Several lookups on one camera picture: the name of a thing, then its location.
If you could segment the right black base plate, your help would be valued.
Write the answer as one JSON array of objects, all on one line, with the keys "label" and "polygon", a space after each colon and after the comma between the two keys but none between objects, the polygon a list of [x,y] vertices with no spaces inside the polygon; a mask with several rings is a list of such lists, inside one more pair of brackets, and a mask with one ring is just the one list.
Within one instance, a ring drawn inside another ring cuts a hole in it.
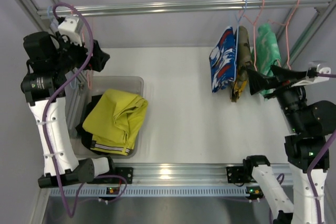
[{"label": "right black base plate", "polygon": [[251,176],[251,170],[243,166],[227,166],[227,180],[231,184],[254,183],[255,180]]}]

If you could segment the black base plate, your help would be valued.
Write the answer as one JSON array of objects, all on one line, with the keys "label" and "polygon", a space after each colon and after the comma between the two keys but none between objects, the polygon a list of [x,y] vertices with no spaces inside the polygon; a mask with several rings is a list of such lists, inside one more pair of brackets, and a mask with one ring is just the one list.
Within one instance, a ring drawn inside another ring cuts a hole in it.
[{"label": "black base plate", "polygon": [[231,184],[254,183],[255,180],[251,176],[251,170],[243,166],[227,166],[227,180]]},{"label": "black base plate", "polygon": [[112,175],[118,175],[123,177],[128,184],[132,184],[133,180],[133,167],[116,167],[113,171],[104,173],[97,176],[92,183],[93,184],[124,184],[124,181],[119,178],[112,178]]}]

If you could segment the blue hanger under patterned shorts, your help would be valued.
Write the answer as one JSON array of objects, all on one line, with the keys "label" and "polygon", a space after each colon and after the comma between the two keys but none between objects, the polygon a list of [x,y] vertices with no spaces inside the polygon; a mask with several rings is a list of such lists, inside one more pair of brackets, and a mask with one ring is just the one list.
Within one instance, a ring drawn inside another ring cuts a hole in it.
[{"label": "blue hanger under patterned shorts", "polygon": [[237,15],[235,15],[237,26],[236,26],[236,32],[235,32],[235,62],[234,62],[235,77],[234,77],[234,79],[236,79],[236,77],[237,77],[237,70],[238,70],[237,58],[238,58],[239,27],[240,27],[241,19],[243,18],[244,14],[247,10],[247,6],[248,6],[248,3],[247,3],[248,0],[243,0],[243,1],[244,1],[245,4],[242,7],[242,10],[240,10],[239,13]]}]

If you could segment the light blue wire hanger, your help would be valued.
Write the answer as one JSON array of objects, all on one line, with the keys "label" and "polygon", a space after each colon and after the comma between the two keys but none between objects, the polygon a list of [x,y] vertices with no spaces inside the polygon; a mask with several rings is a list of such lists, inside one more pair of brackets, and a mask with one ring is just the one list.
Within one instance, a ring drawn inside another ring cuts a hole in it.
[{"label": "light blue wire hanger", "polygon": [[[50,24],[50,26],[52,27],[52,30],[53,31],[57,31],[57,27],[58,27],[58,25],[57,25],[57,21],[56,21],[56,19],[55,19],[55,17],[54,16],[52,16],[51,15],[51,11],[52,11],[52,5],[50,5],[50,6],[48,6],[48,8],[47,8],[47,17],[48,17],[48,19],[49,19],[49,21],[51,22],[51,24]],[[71,82],[70,82],[70,87],[71,87],[71,89],[72,90],[75,90],[76,88],[77,88],[77,78],[74,78]]]}]

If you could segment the front aluminium rail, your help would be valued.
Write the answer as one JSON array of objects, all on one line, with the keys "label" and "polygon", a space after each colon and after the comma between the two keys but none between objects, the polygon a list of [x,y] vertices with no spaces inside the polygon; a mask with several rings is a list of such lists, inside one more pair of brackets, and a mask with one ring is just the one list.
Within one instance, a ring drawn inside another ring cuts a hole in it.
[{"label": "front aluminium rail", "polygon": [[238,185],[227,180],[227,166],[242,164],[158,164],[116,163],[116,167],[133,167],[132,186],[219,186]]}]

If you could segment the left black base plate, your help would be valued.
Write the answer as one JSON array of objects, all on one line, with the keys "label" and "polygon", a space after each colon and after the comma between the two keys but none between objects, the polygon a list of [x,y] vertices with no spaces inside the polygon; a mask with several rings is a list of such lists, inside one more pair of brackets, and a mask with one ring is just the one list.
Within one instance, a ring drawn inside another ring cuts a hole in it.
[{"label": "left black base plate", "polygon": [[116,167],[113,171],[104,173],[97,176],[92,183],[93,184],[124,184],[124,181],[119,178],[112,178],[112,175],[118,175],[123,177],[128,184],[132,184],[133,180],[133,167]]}]

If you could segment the camouflage shorts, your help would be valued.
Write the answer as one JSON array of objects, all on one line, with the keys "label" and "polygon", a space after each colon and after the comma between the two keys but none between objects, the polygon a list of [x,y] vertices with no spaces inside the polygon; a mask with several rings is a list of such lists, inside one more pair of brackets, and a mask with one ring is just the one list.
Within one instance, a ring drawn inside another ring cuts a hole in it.
[{"label": "camouflage shorts", "polygon": [[248,31],[244,26],[239,26],[235,34],[237,38],[237,76],[231,84],[230,100],[237,102],[248,82],[247,68],[253,66],[249,44]]}]

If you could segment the clear plastic bin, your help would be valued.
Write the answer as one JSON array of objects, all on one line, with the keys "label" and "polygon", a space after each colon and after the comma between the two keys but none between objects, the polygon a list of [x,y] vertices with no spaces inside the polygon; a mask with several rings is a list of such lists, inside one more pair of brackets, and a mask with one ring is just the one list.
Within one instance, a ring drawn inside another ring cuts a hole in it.
[{"label": "clear plastic bin", "polygon": [[81,87],[74,92],[71,103],[66,111],[68,132],[73,152],[78,159],[96,158],[99,155],[85,148],[76,131],[76,126],[85,118],[85,109],[91,97],[103,94],[107,89],[121,90],[143,95],[144,81],[135,76],[97,76],[92,79],[92,87]]}]

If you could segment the pink hanger under camouflage shorts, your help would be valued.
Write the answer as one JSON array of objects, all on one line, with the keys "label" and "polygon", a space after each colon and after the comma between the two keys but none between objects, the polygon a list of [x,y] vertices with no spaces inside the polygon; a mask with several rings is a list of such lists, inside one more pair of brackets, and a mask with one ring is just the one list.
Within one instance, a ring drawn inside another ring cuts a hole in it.
[{"label": "pink hanger under camouflage shorts", "polygon": [[261,0],[261,6],[259,8],[259,13],[258,15],[256,16],[256,18],[254,19],[254,21],[251,21],[250,18],[248,16],[246,16],[244,14],[243,17],[245,17],[247,19],[247,21],[253,26],[253,52],[254,52],[254,60],[253,60],[253,64],[254,64],[254,69],[257,71],[257,51],[256,51],[256,27],[257,27],[257,23],[258,23],[258,20],[263,12],[265,8],[265,0]]}]

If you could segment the blue patterned shorts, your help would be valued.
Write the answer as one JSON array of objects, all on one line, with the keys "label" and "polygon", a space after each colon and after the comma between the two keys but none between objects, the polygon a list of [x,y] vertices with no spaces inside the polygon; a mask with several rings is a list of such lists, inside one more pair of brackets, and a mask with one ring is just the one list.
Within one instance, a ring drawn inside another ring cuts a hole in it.
[{"label": "blue patterned shorts", "polygon": [[216,93],[234,83],[237,75],[237,45],[232,26],[226,27],[209,55],[211,88]]}]

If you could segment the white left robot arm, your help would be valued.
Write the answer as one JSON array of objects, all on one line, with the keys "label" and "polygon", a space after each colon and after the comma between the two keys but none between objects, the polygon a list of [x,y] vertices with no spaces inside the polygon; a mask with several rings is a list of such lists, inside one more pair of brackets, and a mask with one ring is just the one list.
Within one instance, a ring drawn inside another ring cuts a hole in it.
[{"label": "white left robot arm", "polygon": [[43,147],[44,173],[38,179],[39,187],[91,183],[96,177],[113,172],[110,157],[76,158],[65,114],[66,74],[87,66],[100,71],[110,56],[95,40],[93,57],[89,59],[88,49],[75,44],[68,35],[46,31],[26,36],[23,47],[29,59],[20,88],[35,118]]}]

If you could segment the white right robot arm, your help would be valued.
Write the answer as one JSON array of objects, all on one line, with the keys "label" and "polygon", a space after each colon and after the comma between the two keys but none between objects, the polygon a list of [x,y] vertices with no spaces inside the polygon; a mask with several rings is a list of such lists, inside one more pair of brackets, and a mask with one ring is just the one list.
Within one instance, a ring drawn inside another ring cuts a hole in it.
[{"label": "white right robot arm", "polygon": [[335,104],[322,100],[307,104],[305,86],[333,78],[330,68],[316,65],[306,71],[271,66],[271,77],[247,68],[251,94],[269,90],[276,98],[292,134],[285,152],[293,181],[289,199],[263,155],[248,156],[243,165],[262,190],[273,223],[324,223],[324,186],[330,167],[329,147],[335,140]]}]

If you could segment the aluminium hanging rail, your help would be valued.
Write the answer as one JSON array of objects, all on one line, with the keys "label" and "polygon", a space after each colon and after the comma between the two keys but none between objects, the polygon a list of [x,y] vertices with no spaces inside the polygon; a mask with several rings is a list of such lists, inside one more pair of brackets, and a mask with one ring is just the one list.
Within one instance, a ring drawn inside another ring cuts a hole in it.
[{"label": "aluminium hanging rail", "polygon": [[333,0],[203,0],[181,2],[153,2],[137,4],[111,4],[77,6],[87,17],[123,16],[188,12],[223,12],[249,9],[282,9],[299,7],[327,7]]}]

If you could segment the yellow-green trousers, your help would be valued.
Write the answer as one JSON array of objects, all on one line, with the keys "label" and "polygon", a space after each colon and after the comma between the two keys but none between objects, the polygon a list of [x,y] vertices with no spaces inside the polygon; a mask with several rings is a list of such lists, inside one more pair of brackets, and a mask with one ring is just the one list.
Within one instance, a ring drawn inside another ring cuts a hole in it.
[{"label": "yellow-green trousers", "polygon": [[91,151],[127,156],[134,150],[148,101],[125,91],[106,90],[85,118],[82,128],[91,136]]}]

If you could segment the green tie-dye trousers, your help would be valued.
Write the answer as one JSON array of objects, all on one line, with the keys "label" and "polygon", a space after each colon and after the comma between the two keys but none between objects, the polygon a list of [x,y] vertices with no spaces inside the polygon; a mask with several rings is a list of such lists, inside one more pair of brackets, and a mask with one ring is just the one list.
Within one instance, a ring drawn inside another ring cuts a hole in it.
[{"label": "green tie-dye trousers", "polygon": [[258,73],[273,78],[271,66],[281,66],[281,56],[276,35],[269,23],[259,26],[255,45]]}]

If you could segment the pink hanger under green trousers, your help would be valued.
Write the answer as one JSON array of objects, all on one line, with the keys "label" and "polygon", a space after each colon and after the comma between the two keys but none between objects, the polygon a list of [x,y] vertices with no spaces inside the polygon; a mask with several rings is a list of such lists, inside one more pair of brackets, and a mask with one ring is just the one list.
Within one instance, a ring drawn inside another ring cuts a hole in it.
[{"label": "pink hanger under green trousers", "polygon": [[267,20],[268,23],[271,24],[277,24],[279,26],[284,26],[285,28],[285,37],[286,37],[286,50],[287,50],[287,60],[286,60],[286,65],[288,67],[289,70],[291,70],[291,65],[290,65],[290,50],[289,50],[289,35],[288,35],[288,28],[289,28],[289,24],[290,21],[293,17],[293,15],[295,14],[296,10],[298,9],[300,4],[300,0],[297,0],[295,7],[293,8],[293,11],[289,14],[289,17],[287,18],[285,23],[280,23],[280,22],[276,22],[274,20]]}]

